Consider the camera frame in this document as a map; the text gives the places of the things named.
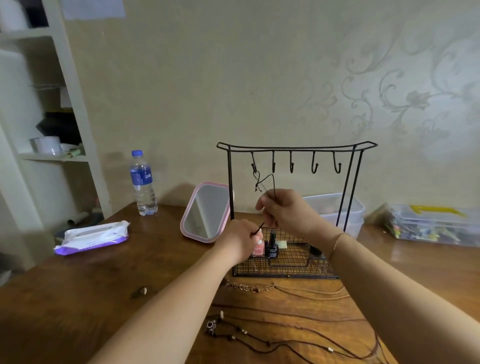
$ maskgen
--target thin gold bracelet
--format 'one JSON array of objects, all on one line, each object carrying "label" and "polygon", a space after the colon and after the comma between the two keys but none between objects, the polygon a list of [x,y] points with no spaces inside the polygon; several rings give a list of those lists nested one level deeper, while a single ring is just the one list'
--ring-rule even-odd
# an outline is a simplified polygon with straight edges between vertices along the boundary
[{"label": "thin gold bracelet", "polygon": [[338,244],[338,241],[340,240],[340,238],[343,236],[343,235],[348,235],[346,232],[342,232],[341,234],[339,234],[336,239],[335,239],[335,244],[333,246],[333,249],[332,251],[330,252],[330,255],[328,256],[328,260],[330,260],[332,258],[332,255],[333,253],[335,252],[335,248],[336,248],[336,245]]}]

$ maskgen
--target person's right arm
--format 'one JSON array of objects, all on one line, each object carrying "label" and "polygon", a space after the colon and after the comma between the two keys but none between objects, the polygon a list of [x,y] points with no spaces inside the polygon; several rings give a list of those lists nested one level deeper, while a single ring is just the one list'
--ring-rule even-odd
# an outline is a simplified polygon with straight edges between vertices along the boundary
[{"label": "person's right arm", "polygon": [[321,218],[293,190],[257,202],[265,225],[324,252],[373,329],[401,364],[480,363],[480,323]]}]

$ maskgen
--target clear plastic box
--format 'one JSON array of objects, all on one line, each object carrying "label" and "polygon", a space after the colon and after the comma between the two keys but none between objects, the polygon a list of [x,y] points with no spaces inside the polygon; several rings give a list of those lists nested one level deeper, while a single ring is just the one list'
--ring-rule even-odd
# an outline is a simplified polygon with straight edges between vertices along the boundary
[{"label": "clear plastic box", "polygon": [[480,247],[480,210],[387,204],[385,226],[398,239]]},{"label": "clear plastic box", "polygon": [[[321,217],[330,221],[332,224],[336,224],[336,218],[340,209],[340,202],[342,200],[342,194],[316,194],[312,196],[305,196],[303,198],[307,204],[309,204]],[[345,194],[343,200],[342,213],[340,215],[340,221],[338,227],[343,229],[345,225],[345,219],[347,217],[348,204],[350,202],[350,195]],[[360,233],[360,229],[363,225],[363,214],[365,212],[365,206],[355,197],[352,200],[352,207],[350,209],[350,215],[348,216],[348,223],[346,233],[353,236],[355,239]]]}]

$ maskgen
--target person's left arm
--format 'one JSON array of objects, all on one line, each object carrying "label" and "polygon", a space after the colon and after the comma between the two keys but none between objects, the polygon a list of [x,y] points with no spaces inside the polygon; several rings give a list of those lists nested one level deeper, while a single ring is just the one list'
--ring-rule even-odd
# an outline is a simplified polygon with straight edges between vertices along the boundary
[{"label": "person's left arm", "polygon": [[232,220],[214,247],[134,315],[89,364],[184,363],[228,270],[253,252],[261,230]]}]

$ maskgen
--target table surface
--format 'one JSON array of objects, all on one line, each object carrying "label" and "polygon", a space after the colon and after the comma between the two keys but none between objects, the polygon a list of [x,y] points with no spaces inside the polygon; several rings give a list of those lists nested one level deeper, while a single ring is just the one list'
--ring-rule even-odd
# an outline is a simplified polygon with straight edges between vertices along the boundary
[{"label": "table surface", "polygon": [[[130,237],[125,243],[71,256],[52,256],[3,286],[0,289],[0,363],[86,363],[148,299],[210,248],[208,244],[182,236],[179,224],[184,209],[159,206],[155,215],[142,217],[136,205],[130,204],[106,221],[131,222]],[[261,217],[253,214],[238,213],[236,218],[261,222]],[[364,226],[359,241],[395,268],[480,320],[480,249],[395,240],[376,226]],[[272,282],[272,279],[252,278],[231,280],[246,284]],[[339,280],[276,279],[275,282],[320,291],[336,291],[341,286]],[[148,287],[147,295],[131,299],[131,293],[142,286]],[[214,303],[225,306],[226,318],[235,315],[312,328],[358,355],[368,353],[374,344],[368,322],[332,322],[363,318],[351,298],[320,302],[277,290],[251,293],[221,287]],[[307,315],[326,322],[227,308],[228,305]],[[212,307],[210,313],[219,310]],[[264,339],[296,339],[332,346],[304,330],[237,322]],[[292,346],[314,363],[358,362],[316,347]],[[395,362],[389,353],[387,358],[390,363]],[[201,332],[187,362],[303,363],[287,348],[268,355],[256,354],[238,342],[214,339]]]}]

